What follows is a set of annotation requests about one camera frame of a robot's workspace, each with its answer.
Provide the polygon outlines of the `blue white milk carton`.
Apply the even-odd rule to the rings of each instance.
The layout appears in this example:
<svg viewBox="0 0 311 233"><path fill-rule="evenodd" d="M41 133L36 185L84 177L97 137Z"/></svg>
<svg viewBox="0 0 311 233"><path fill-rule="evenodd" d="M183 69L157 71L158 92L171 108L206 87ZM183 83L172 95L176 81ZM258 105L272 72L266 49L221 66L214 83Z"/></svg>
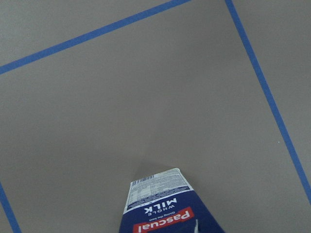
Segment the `blue white milk carton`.
<svg viewBox="0 0 311 233"><path fill-rule="evenodd" d="M121 233L222 233L180 169L130 183Z"/></svg>

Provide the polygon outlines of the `blue tape line crosswise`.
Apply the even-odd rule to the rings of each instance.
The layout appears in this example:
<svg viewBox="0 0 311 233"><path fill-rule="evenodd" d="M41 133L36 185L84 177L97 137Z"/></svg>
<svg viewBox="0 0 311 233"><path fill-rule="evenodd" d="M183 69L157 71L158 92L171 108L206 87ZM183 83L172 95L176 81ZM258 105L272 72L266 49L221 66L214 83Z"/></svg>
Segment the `blue tape line crosswise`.
<svg viewBox="0 0 311 233"><path fill-rule="evenodd" d="M148 17L152 17L156 14L162 13L164 11L175 8L175 7L182 5L182 4L185 4L185 3L187 3L186 0L170 0L170 1L165 2L163 4L154 6L152 8L147 9L147 10L144 10L142 12L128 16L126 18L123 18L123 19L118 20L116 22L113 22L111 24L105 25L103 27L100 27L100 28L95 29L93 31L87 32L87 33L82 34L80 36L77 36L75 38L66 40L62 43L53 45L53 46L48 47L46 49L40 50L40 51L35 52L33 54L27 55L25 57L22 57L20 59L9 62L5 65L2 65L0 67L0 73L2 75L4 73L10 72L14 69L23 67L23 66L28 65L30 63L33 63L35 61L38 61L38 60L41 60L41 59L46 58L48 56L51 56L53 54L56 54L56 53L59 53L61 51L67 50L69 48L75 47L79 44L82 44L82 43L87 42L89 40L92 40L94 38L100 37L104 34L113 32L117 29L128 26L130 24L133 24L133 23L138 22L140 20L146 19Z"/></svg>

